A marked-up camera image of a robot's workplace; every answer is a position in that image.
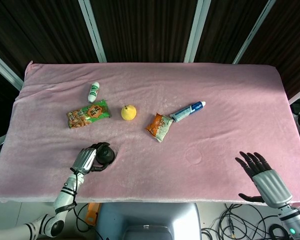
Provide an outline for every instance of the pink tablecloth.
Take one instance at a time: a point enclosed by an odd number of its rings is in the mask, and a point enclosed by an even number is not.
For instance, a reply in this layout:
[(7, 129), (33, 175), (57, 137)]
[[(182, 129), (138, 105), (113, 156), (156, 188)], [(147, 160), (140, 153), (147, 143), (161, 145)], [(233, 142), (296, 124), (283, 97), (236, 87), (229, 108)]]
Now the pink tablecloth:
[[(66, 113), (88, 105), (91, 83), (112, 117), (69, 129)], [(191, 103), (203, 110), (173, 123), (162, 143), (154, 115)], [(124, 121), (123, 105), (135, 105)], [(117, 152), (85, 177), (80, 202), (241, 202), (258, 192), (235, 161), (259, 152), (300, 202), (300, 138), (276, 69), (212, 63), (30, 64), (0, 154), (0, 200), (54, 201), (77, 154), (109, 142)]]

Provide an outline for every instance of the yellow pear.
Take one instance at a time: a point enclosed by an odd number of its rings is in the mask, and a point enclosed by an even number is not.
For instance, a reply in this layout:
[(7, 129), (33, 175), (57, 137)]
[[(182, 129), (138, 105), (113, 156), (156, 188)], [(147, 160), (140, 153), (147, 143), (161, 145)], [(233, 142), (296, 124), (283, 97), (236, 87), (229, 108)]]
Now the yellow pear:
[(125, 105), (121, 109), (121, 116), (126, 121), (130, 121), (134, 119), (136, 115), (137, 115), (137, 109), (133, 105)]

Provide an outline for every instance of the robotic arm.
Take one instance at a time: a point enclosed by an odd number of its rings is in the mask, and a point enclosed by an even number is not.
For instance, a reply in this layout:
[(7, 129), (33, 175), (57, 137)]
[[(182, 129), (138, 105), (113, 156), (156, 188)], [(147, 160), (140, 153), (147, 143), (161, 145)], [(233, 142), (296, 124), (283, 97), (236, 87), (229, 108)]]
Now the robotic arm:
[[(76, 206), (75, 198), (84, 176), (89, 172), (101, 172), (115, 159), (114, 151), (107, 142), (99, 142), (82, 149), (70, 168), (73, 172), (63, 184), (58, 197), (53, 203), (55, 216), (45, 214), (33, 222), (8, 230), (0, 230), (0, 240), (36, 240), (39, 234), (54, 238), (65, 225), (68, 211)], [(94, 161), (101, 166), (93, 166)]]
[(259, 153), (240, 152), (245, 161), (236, 157), (235, 160), (243, 167), (251, 178), (261, 196), (239, 196), (248, 202), (266, 203), (270, 208), (277, 209), (283, 227), (294, 240), (300, 240), (300, 209), (292, 207), (292, 194), (278, 173), (273, 170)]

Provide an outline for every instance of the blue toothpaste tube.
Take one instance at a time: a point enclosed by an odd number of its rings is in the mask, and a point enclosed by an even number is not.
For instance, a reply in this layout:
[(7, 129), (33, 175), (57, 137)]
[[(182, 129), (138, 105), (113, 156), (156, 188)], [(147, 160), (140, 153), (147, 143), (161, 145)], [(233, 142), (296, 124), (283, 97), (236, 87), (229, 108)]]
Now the blue toothpaste tube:
[(181, 109), (180, 111), (177, 111), (176, 113), (170, 114), (170, 117), (173, 118), (173, 120), (177, 123), (185, 117), (194, 114), (200, 109), (203, 109), (205, 105), (205, 101), (198, 101), (190, 106), (185, 107), (184, 109)]

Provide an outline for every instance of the floor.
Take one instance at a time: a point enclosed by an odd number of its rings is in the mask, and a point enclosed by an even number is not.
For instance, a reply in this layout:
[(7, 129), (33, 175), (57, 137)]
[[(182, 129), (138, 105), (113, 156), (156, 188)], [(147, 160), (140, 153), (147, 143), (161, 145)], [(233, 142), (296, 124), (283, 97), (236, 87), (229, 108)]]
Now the floor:
[[(81, 208), (84, 203), (79, 203), (77, 208)], [(225, 210), (223, 203), (218, 202), (205, 202), (205, 203), (197, 203), (197, 207), (199, 210), (200, 215), (200, 223), (202, 228), (209, 228), (213, 221), (220, 216), (220, 214)], [(276, 210), (269, 208), (267, 206), (256, 206), (261, 214), (266, 217), (269, 215), (275, 215)], [(86, 215), (86, 208), (82, 211), (81, 217)], [(32, 220), (39, 218), (45, 213), (53, 214), (53, 206), (50, 202), (0, 202), (0, 230), (12, 228), (14, 226), (18, 226), (27, 222), (31, 222)], [(233, 213), (237, 214), (241, 218), (250, 221), (253, 224), (256, 224), (261, 218), (258, 213), (250, 206), (243, 205), (240, 208), (234, 209)], [(266, 220), (267, 228), (271, 224), (281, 224), (279, 219), (277, 218), (269, 218)], [(233, 220), (233, 224), (235, 226), (241, 227), (242, 224)], [(80, 224), (79, 227), (82, 229), (85, 228), (84, 225)], [(65, 227), (61, 234), (62, 238), (76, 238), (76, 239), (85, 239), (85, 240), (95, 240), (95, 233), (90, 231), (88, 233), (82, 234), (78, 232), (76, 229), (76, 218), (73, 211), (69, 212), (66, 221)], [(236, 232), (236, 237), (240, 237), (240, 233)]]

